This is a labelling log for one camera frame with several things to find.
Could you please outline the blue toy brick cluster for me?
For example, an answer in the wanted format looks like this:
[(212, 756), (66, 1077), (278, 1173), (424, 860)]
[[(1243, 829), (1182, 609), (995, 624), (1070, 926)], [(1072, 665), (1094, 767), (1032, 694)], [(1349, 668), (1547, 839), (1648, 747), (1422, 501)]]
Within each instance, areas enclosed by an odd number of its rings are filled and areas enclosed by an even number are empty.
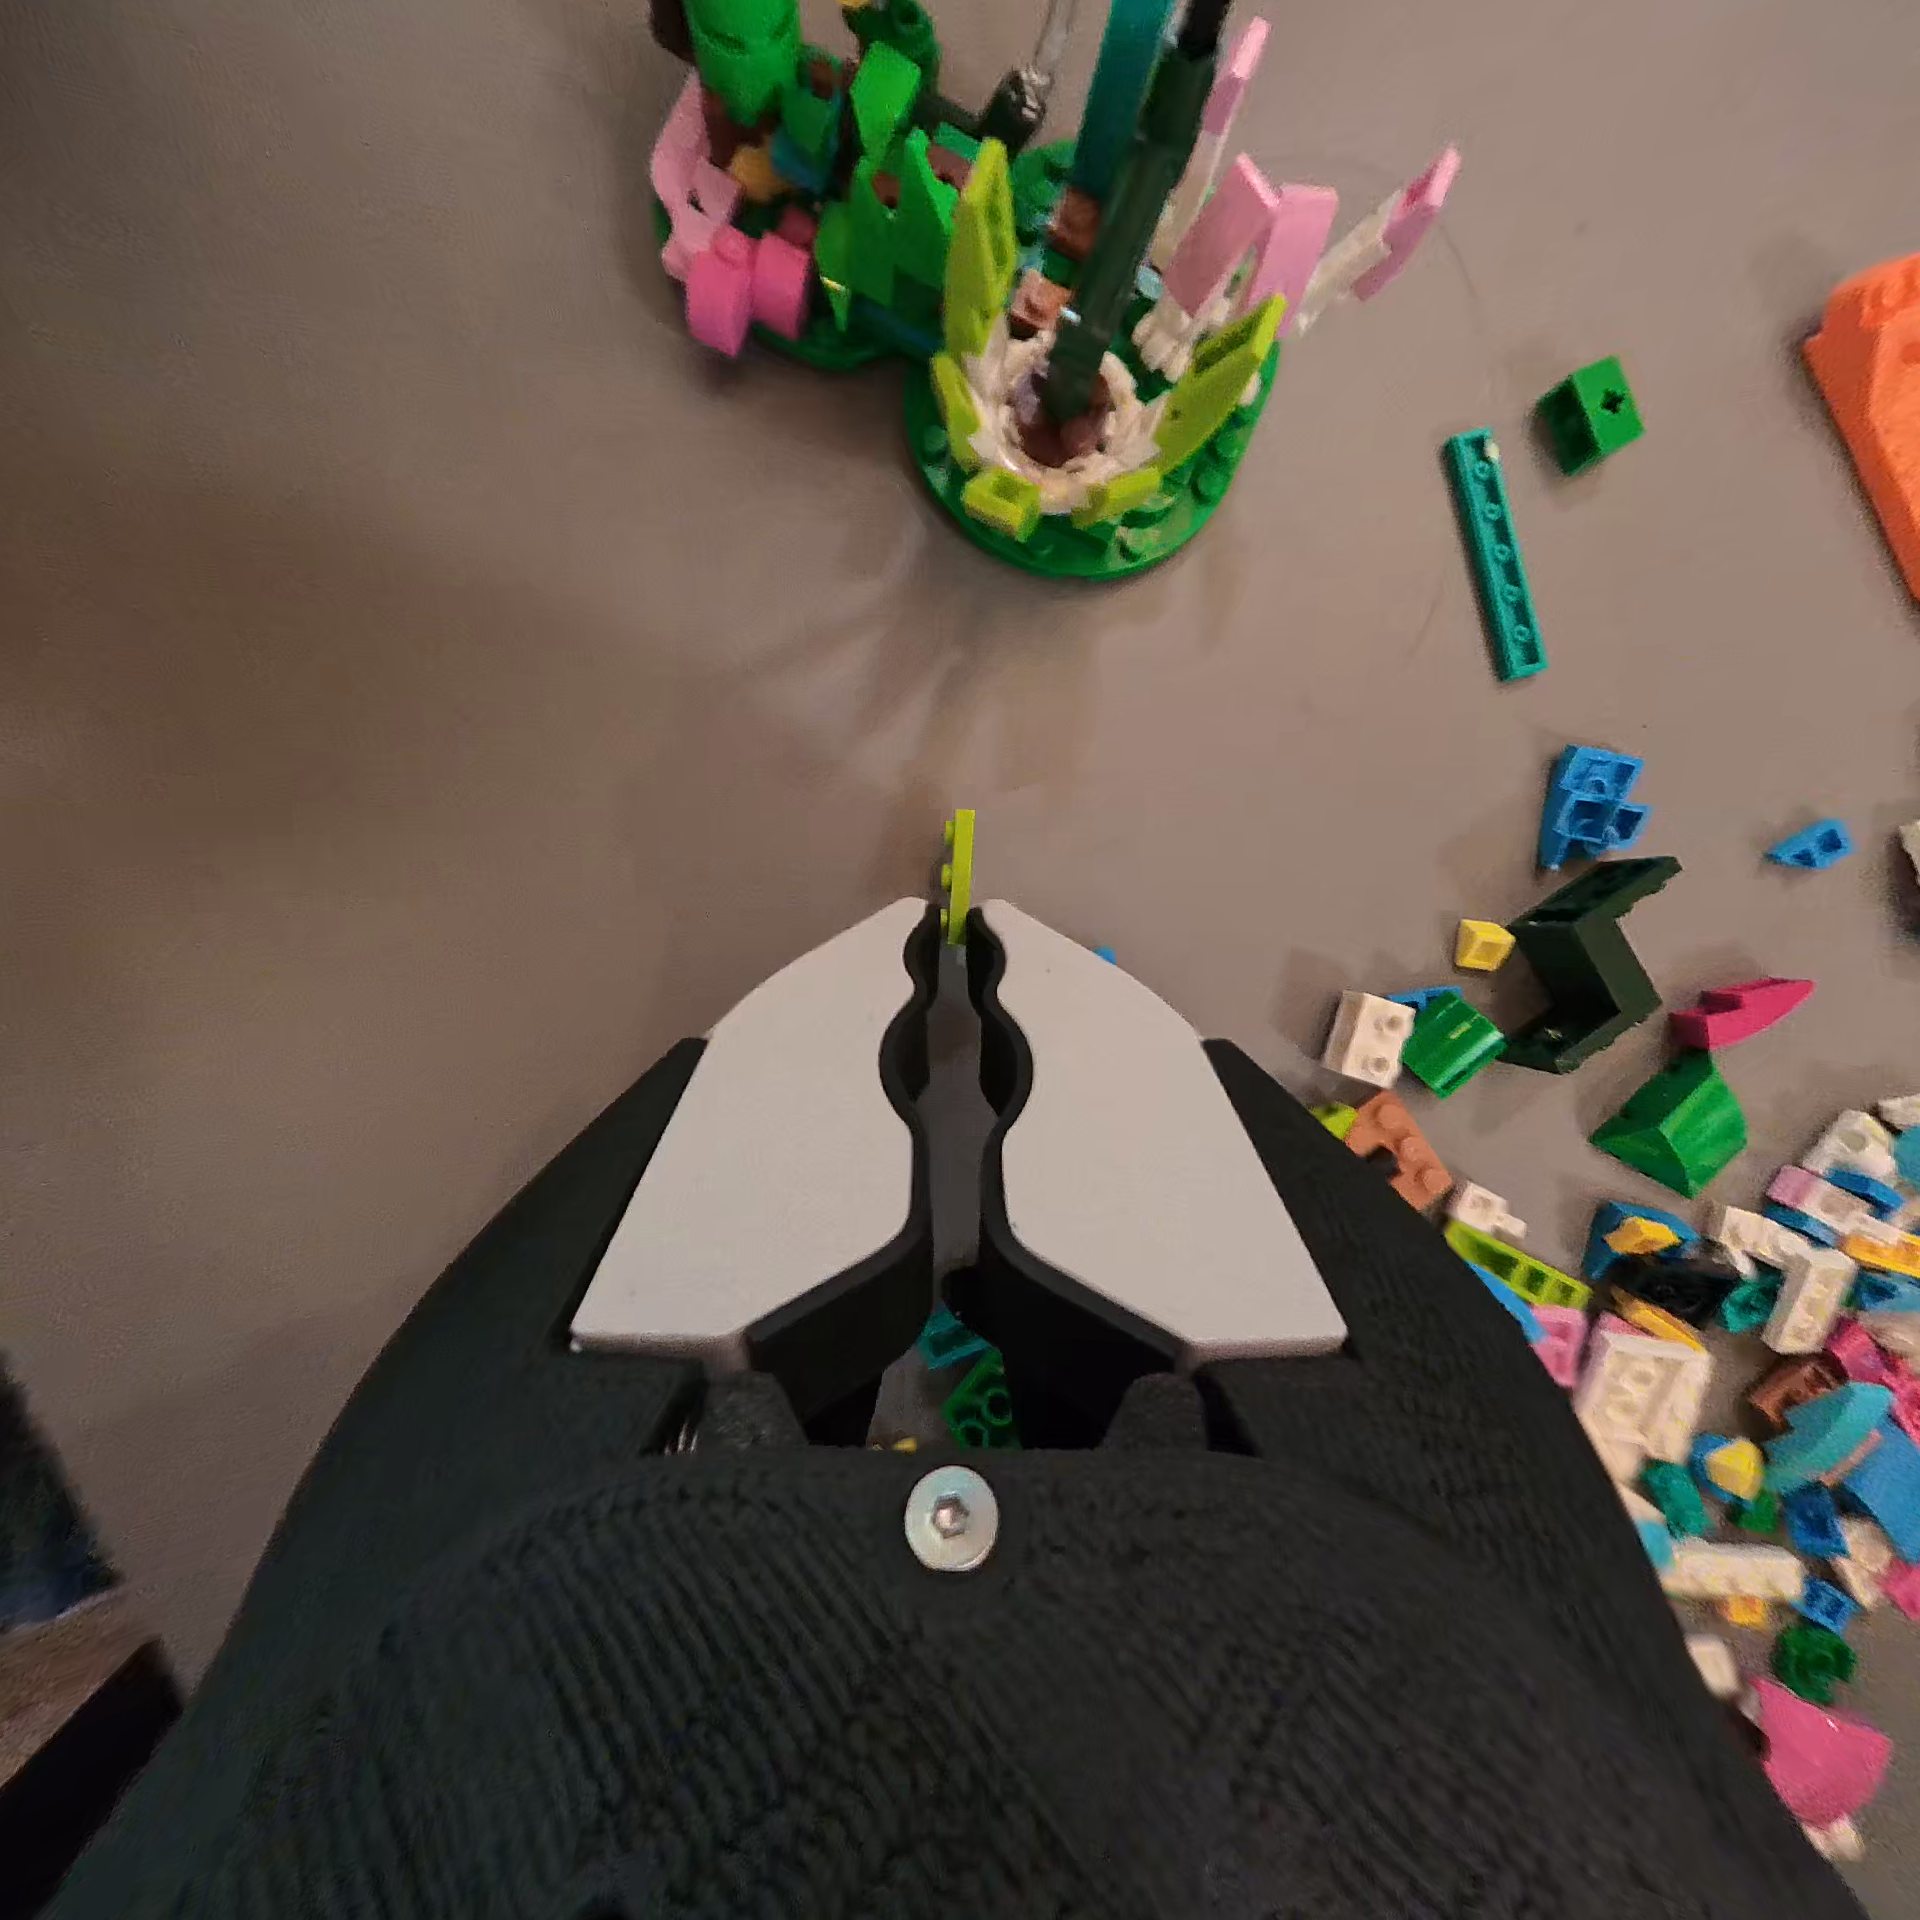
[(1544, 800), (1537, 864), (1560, 873), (1573, 856), (1606, 856), (1640, 844), (1648, 805), (1634, 800), (1643, 759), (1590, 744), (1565, 744)]

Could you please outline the toy brick flower model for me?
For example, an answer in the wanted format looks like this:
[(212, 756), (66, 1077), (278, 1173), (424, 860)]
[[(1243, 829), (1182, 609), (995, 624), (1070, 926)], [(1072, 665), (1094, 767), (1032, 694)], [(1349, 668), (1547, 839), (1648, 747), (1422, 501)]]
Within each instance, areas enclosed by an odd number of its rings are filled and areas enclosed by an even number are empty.
[(1072, 140), (1040, 142), (1076, 5), (980, 108), (942, 86), (926, 5), (660, 1), (685, 79), (651, 151), (664, 271), (693, 337), (811, 368), (898, 359), (934, 503), (1050, 581), (1115, 583), (1212, 521), (1282, 344), (1404, 275), (1461, 155), (1341, 235), (1337, 192), (1229, 155), (1266, 21), (1115, 1)]

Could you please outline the green cube toy brick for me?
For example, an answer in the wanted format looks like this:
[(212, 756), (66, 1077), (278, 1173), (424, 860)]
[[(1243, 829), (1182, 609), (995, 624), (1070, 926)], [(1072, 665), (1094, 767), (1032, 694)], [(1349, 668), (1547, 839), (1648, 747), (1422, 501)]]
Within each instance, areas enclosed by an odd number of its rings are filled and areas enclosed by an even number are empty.
[(1533, 401), (1560, 472), (1582, 476), (1643, 436), (1643, 419), (1620, 356), (1606, 355), (1564, 374)]

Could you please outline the heap of toy bricks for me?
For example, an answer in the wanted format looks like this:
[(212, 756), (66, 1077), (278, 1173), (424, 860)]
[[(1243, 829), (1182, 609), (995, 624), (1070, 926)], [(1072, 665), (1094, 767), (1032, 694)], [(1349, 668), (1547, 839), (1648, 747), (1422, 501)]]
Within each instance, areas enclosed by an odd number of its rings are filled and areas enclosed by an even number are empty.
[(1446, 1181), (1388, 1085), (1452, 1014), (1494, 1032), (1453, 992), (1344, 992), (1325, 1068), (1369, 1100), (1315, 1112), (1352, 1149), (1416, 1148), (1413, 1195), (1444, 1204), (1446, 1245), (1571, 1395), (1669, 1599), (1773, 1625), (1764, 1671), (1715, 1631), (1690, 1655), (1804, 1835), (1856, 1860), (1893, 1744), (1835, 1702), (1850, 1635), (1877, 1609), (1916, 1617), (1916, 1094), (1844, 1110), (1764, 1206), (1705, 1232), (1603, 1204), (1577, 1279), (1510, 1238), (1494, 1193)]

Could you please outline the teal long toy plate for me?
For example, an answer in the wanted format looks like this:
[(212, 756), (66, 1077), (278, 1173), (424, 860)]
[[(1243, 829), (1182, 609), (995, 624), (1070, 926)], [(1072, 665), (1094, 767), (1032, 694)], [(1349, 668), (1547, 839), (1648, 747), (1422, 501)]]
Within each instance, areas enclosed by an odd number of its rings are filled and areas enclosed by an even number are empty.
[(1545, 672), (1547, 651), (1501, 449), (1489, 430), (1470, 430), (1444, 440), (1443, 463), (1494, 676), (1501, 684), (1530, 680)]

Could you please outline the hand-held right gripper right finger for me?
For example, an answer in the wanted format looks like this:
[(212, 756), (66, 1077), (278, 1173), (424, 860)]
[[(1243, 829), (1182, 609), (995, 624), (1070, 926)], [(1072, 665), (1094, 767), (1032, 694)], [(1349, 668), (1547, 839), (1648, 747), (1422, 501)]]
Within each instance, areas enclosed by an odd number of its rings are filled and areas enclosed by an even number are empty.
[(1043, 1425), (1142, 1376), (1320, 1360), (1349, 1325), (1209, 1044), (1145, 982), (1006, 901), (968, 916), (993, 1109), (960, 1313)]

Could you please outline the dark green bracket toy brick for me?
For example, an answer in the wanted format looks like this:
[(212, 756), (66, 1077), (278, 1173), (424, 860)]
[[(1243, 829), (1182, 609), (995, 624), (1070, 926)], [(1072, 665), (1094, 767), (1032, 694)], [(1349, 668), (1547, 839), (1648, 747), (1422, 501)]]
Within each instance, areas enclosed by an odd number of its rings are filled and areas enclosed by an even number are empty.
[(1545, 1007), (1504, 1037), (1504, 1065), (1574, 1071), (1662, 1009), (1624, 920), (1681, 871), (1674, 855), (1603, 860), (1508, 923)]

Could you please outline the green wedge toy brick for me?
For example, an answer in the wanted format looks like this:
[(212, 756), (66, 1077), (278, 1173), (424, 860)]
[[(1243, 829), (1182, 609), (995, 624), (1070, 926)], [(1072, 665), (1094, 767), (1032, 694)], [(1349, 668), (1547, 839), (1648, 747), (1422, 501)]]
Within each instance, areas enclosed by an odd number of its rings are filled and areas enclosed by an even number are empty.
[(1747, 1151), (1749, 1129), (1717, 1056), (1683, 1047), (1589, 1133), (1589, 1144), (1672, 1193), (1697, 1198)]

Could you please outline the magenta slope toy brick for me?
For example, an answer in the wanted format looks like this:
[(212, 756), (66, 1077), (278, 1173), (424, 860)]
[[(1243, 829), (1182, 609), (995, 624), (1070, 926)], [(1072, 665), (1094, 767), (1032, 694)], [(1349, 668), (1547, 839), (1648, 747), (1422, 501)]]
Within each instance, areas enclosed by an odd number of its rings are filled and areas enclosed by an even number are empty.
[(1701, 990), (1697, 1000), (1669, 1017), (1669, 1037), (1681, 1049), (1731, 1049), (1797, 1013), (1817, 985), (1806, 975), (1757, 975)]

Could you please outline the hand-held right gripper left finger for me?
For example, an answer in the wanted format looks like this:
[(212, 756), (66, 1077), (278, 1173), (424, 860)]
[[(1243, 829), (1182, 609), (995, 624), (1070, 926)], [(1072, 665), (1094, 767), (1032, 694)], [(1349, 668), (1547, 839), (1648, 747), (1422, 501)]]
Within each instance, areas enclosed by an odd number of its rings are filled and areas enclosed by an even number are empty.
[(698, 1049), (571, 1349), (764, 1374), (804, 1422), (876, 1384), (930, 1307), (930, 1003), (921, 897), (740, 998)]

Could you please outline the orange plastic piece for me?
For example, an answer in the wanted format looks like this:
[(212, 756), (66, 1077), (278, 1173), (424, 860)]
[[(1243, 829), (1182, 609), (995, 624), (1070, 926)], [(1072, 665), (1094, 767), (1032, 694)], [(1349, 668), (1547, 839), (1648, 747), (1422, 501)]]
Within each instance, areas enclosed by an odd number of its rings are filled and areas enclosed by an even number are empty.
[(1835, 285), (1804, 356), (1909, 597), (1917, 597), (1917, 254)]

